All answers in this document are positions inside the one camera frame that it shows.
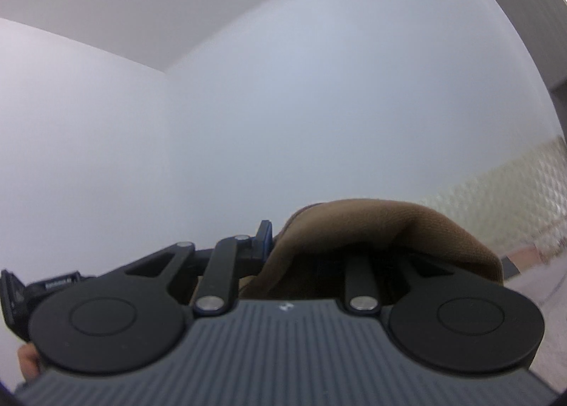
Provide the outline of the person's hand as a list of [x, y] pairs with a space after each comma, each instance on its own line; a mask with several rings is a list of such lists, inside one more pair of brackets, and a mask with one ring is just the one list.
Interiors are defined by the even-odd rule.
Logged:
[[40, 375], [40, 359], [33, 343], [22, 345], [16, 352], [21, 374], [25, 381], [31, 381]]

